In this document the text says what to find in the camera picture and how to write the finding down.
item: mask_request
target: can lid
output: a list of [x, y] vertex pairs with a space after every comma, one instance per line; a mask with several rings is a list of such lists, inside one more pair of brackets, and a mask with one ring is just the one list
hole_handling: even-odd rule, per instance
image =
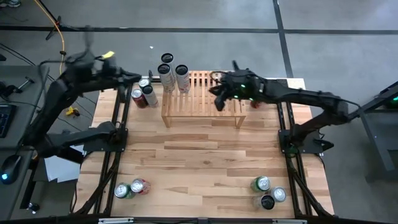
[[261, 206], [266, 210], [271, 210], [275, 206], [275, 200], [270, 195], [264, 195], [261, 198]]
[[188, 72], [188, 67], [185, 65], [179, 65], [175, 68], [175, 72], [179, 75], [185, 75]]
[[144, 188], [144, 182], [141, 179], [135, 179], [132, 181], [131, 190], [135, 193], [140, 192]]
[[159, 67], [157, 67], [157, 71], [160, 73], [160, 74], [167, 74], [169, 71], [170, 71], [170, 66], [169, 65], [167, 65], [167, 64], [162, 64], [162, 65], [159, 65]]
[[132, 93], [131, 93], [131, 96], [132, 96], [133, 98], [138, 98], [138, 97], [140, 97], [141, 95], [142, 95], [142, 92], [141, 92], [141, 90], [139, 90], [139, 89], [133, 90]]
[[118, 198], [124, 197], [127, 195], [127, 186], [124, 184], [119, 184], [115, 189], [114, 189], [114, 194]]
[[143, 94], [149, 94], [149, 93], [152, 93], [152, 90], [153, 90], [153, 88], [151, 87], [151, 86], [145, 86], [143, 89], [142, 89], [142, 92], [143, 92]]
[[282, 187], [275, 187], [272, 189], [271, 194], [277, 202], [284, 202], [286, 200], [286, 192]]
[[173, 61], [174, 56], [170, 53], [166, 53], [161, 56], [161, 59], [163, 63], [170, 63]]
[[260, 190], [268, 190], [270, 187], [270, 182], [268, 177], [260, 177], [257, 179], [257, 186], [260, 188]]
[[141, 87], [149, 85], [149, 79], [143, 78], [143, 79], [139, 80], [138, 85]]

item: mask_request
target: red soda can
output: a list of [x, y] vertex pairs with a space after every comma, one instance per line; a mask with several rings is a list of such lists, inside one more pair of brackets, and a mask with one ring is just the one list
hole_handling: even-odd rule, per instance
[[145, 108], [148, 106], [147, 100], [145, 100], [145, 96], [142, 94], [140, 89], [135, 89], [131, 92], [131, 98], [136, 102], [138, 108]]
[[136, 178], [132, 181], [131, 190], [137, 194], [148, 194], [150, 189], [150, 183], [142, 178]]
[[261, 102], [260, 101], [250, 101], [250, 106], [254, 109], [257, 109], [260, 107]]

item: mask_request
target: orange cable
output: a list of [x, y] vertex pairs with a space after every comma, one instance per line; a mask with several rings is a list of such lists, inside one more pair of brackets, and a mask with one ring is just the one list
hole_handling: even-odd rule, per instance
[[[61, 40], [62, 40], [62, 51], [65, 52], [65, 41], [63, 41], [63, 35], [60, 31], [60, 29], [58, 28], [57, 24], [55, 23], [55, 21], [51, 18], [51, 16], [44, 10], [43, 6], [37, 2], [37, 0], [34, 0], [36, 2], [36, 4], [42, 9], [42, 11], [45, 13], [45, 15], [51, 20], [51, 22], [54, 24], [55, 28], [57, 29], [58, 33], [61, 36]], [[62, 74], [62, 64], [63, 64], [63, 59], [64, 59], [64, 55], [62, 55], [61, 57], [61, 64], [60, 64], [60, 75]]]

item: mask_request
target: white paper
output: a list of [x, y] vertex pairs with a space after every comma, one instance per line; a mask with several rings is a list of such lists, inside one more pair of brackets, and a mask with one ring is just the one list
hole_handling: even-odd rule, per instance
[[[83, 145], [71, 147], [77, 151], [80, 151], [81, 153], [84, 153]], [[79, 177], [80, 164], [68, 161], [66, 159], [61, 159], [57, 156], [46, 158], [44, 159], [44, 162], [49, 181], [57, 179], [57, 182], [59, 183], [68, 180], [74, 180]]]

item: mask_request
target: desk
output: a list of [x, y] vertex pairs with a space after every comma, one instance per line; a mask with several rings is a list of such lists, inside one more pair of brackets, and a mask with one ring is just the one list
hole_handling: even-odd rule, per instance
[[[303, 79], [288, 79], [288, 84], [304, 88]], [[154, 84], [154, 89], [161, 104], [162, 87]], [[99, 94], [93, 126], [111, 119], [115, 98], [113, 90]], [[308, 106], [292, 106], [297, 123], [312, 117]], [[294, 217], [285, 157], [279, 150], [280, 128], [275, 105], [262, 105], [256, 110], [248, 107], [241, 129], [235, 129], [230, 119], [219, 118], [176, 119], [171, 128], [166, 128], [160, 111], [161, 107], [139, 109], [131, 103], [127, 119], [129, 137], [117, 183], [142, 177], [152, 188], [148, 195], [138, 195], [132, 200], [115, 197], [112, 216]], [[103, 156], [94, 152], [81, 166], [76, 209], [97, 187]], [[302, 157], [309, 189], [333, 213], [322, 163], [314, 155]], [[272, 186], [286, 189], [287, 200], [277, 203], [273, 210], [253, 208], [252, 196], [259, 194], [252, 192], [249, 183], [259, 175], [268, 176]], [[101, 211], [109, 190], [113, 191], [105, 189]], [[298, 199], [304, 211], [301, 190]]]
[[[42, 67], [43, 76], [47, 76], [49, 69]], [[0, 66], [0, 81], [6, 85], [19, 86], [25, 82], [25, 77], [35, 80], [35, 84], [25, 86], [24, 91], [20, 94], [13, 93], [10, 95], [10, 101], [19, 101], [37, 105], [41, 96], [42, 85], [39, 80], [38, 68], [33, 66]], [[30, 124], [34, 115], [35, 108], [31, 105], [20, 103], [11, 103], [17, 106], [17, 111], [12, 124], [8, 130], [7, 136], [0, 139], [0, 163], [10, 155], [15, 153], [17, 143], [22, 137], [24, 130]], [[33, 152], [18, 152], [22, 156], [20, 174], [18, 179], [11, 185], [0, 183], [0, 220], [10, 219], [12, 210], [14, 209], [17, 197], [21, 191], [22, 183], [25, 179], [26, 172], [29, 168], [30, 159]]]

